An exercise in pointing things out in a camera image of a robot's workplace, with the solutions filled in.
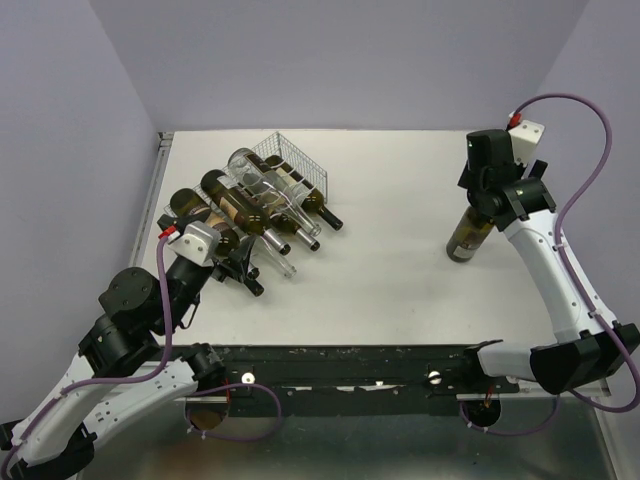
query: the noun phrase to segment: white wall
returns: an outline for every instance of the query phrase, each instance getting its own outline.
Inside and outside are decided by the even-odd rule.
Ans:
[[[91,0],[161,130],[502,125],[587,0]]]
[[[30,412],[126,266],[157,135],[86,0],[0,6],[0,422]]]
[[[637,0],[591,0],[539,91],[570,91],[600,105],[611,119],[613,149],[608,166],[576,204],[566,221],[568,237],[601,297],[623,323],[638,316],[640,285],[640,3]],[[546,182],[564,204],[600,158],[604,134],[597,117],[569,101],[545,100],[531,108],[531,118],[547,125],[538,153],[549,160]],[[640,363],[640,353],[634,355]],[[610,382],[612,403],[622,405],[633,394],[623,367]],[[637,440],[640,410],[609,415],[614,430],[630,447],[640,477]]]

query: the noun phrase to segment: wine bottle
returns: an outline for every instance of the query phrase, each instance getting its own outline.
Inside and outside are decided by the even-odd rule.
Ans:
[[[343,227],[344,223],[342,223],[342,220],[327,208],[324,195],[307,179],[300,175],[296,169],[285,162],[282,157],[271,155],[265,160],[265,163],[287,182],[291,191],[294,192],[293,196],[305,212],[320,215],[320,217],[336,231]]]
[[[447,242],[447,255],[451,260],[464,263],[471,260],[482,242],[493,230],[493,222],[475,208],[465,210],[460,223]]]
[[[315,223],[293,197],[287,182],[278,175],[262,158],[248,148],[236,150],[229,158],[229,171],[238,180],[251,173],[257,175],[256,182],[242,181],[247,190],[253,195],[260,195],[260,202],[264,205],[273,204],[279,211],[286,213],[298,222],[310,235],[317,236],[320,225]]]
[[[282,274],[286,278],[293,278],[295,274],[298,272],[296,267],[291,265],[289,261],[280,255],[273,246],[267,242],[264,238],[261,238],[261,242],[256,242],[257,245],[260,245],[260,248],[265,250],[265,257],[275,263],[280,270],[282,270]]]
[[[282,255],[291,251],[287,242],[274,231],[267,212],[249,197],[222,170],[211,170],[202,177],[202,190],[226,213],[231,221],[249,235],[261,235]]]
[[[279,209],[281,205],[286,203],[285,200],[282,196],[275,196],[274,198],[274,190],[260,182],[258,175],[245,173],[242,177],[242,184],[245,185],[245,188],[247,188],[246,185],[253,186],[253,192],[258,202],[265,205],[265,210],[274,227],[281,232],[296,235],[312,252],[320,248],[320,242],[309,235],[291,216]]]
[[[178,217],[206,215],[204,223],[217,230],[220,234],[220,242],[214,252],[217,257],[226,258],[229,253],[240,245],[240,238],[238,237],[238,234],[233,231],[231,225],[225,222],[220,215],[211,210],[207,202],[192,189],[183,188],[178,190],[171,197],[169,206]],[[259,275],[260,270],[255,266],[250,265],[247,277],[255,280]]]

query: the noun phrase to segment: dark green wine bottle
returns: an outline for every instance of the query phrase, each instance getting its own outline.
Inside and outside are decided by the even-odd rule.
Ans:
[[[493,222],[473,207],[468,207],[447,242],[447,255],[454,262],[468,262],[493,230]]]
[[[242,231],[249,235],[262,235],[282,255],[291,251],[289,244],[273,230],[267,212],[222,170],[206,173],[200,185]]]
[[[169,201],[169,206],[179,218],[203,213],[208,214],[204,223],[220,234],[220,242],[214,252],[217,257],[226,258],[229,253],[240,246],[240,238],[233,231],[231,225],[211,210],[207,202],[190,188],[183,188],[174,193]],[[259,275],[260,270],[250,264],[247,277],[256,279]]]
[[[305,212],[315,213],[331,226],[334,230],[340,230],[344,223],[336,217],[326,206],[324,195],[308,180],[298,173],[291,165],[278,155],[271,155],[265,159],[265,163],[275,170],[289,184],[295,198]]]
[[[312,252],[315,252],[320,248],[320,242],[309,235],[298,222],[285,212],[279,211],[278,207],[280,202],[282,202],[282,199],[276,198],[275,201],[271,201],[272,199],[269,197],[272,195],[272,190],[266,185],[260,183],[259,178],[255,173],[245,173],[242,177],[242,183],[245,185],[252,185],[254,194],[259,201],[262,199],[265,200],[265,210],[274,227],[281,232],[297,236],[302,243],[311,249]]]

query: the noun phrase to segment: bottle cap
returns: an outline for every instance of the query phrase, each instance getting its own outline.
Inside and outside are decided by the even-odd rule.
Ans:
[[[260,270],[253,263],[249,262],[249,270],[247,272],[247,278],[255,280],[260,276]]]
[[[335,231],[338,231],[342,228],[342,226],[344,225],[344,223],[342,223],[342,220],[340,220],[338,217],[336,217],[333,213],[331,213],[331,211],[329,211],[328,208],[323,208],[320,211],[318,211],[318,214],[320,215],[320,217],[322,217],[322,219],[327,222],[331,228],[333,228]]]
[[[276,250],[278,250],[278,253],[280,255],[286,255],[287,253],[289,253],[291,251],[291,247],[289,246],[289,244],[287,242],[285,242],[284,240],[282,240],[280,238],[280,235],[278,235],[275,230],[273,228],[270,228],[269,230],[265,231],[262,236],[274,247],[276,247]]]
[[[312,252],[315,252],[320,248],[320,242],[318,242],[315,238],[305,232],[302,228],[298,229],[298,231],[296,232],[296,237],[298,237],[302,241],[302,243],[309,247]]]

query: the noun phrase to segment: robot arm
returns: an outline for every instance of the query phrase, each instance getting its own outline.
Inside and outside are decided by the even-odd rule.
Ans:
[[[172,239],[170,248],[178,257],[166,273],[172,332],[213,272],[213,252],[220,240],[219,233],[202,222],[186,225],[182,234]],[[91,461],[95,446],[140,415],[195,392],[201,384],[211,386],[211,379],[220,377],[221,364],[208,346],[196,345],[153,379],[107,400],[118,379],[133,375],[160,351],[151,332],[165,334],[165,323],[159,282],[141,268],[118,273],[99,300],[106,314],[82,339],[62,379],[29,417],[0,430],[0,446],[12,449],[19,459],[11,469],[14,480],[43,478],[44,472],[46,478],[68,478]],[[73,388],[93,378],[113,381]]]
[[[640,334],[634,324],[621,325],[600,299],[564,233],[562,243],[556,245],[556,205],[541,180],[546,164],[536,161],[530,175],[521,178],[528,160],[523,157],[532,153],[526,145],[533,141],[523,140],[522,131],[469,134],[469,161],[459,185],[467,189],[471,205],[493,221],[522,257],[545,302],[558,344],[535,347],[494,342],[479,349],[478,361],[488,376],[536,381],[547,392],[559,394],[605,378],[622,364],[620,352],[595,319],[596,314],[629,351],[640,343]],[[579,294],[559,249],[567,254],[595,311],[590,311]]]

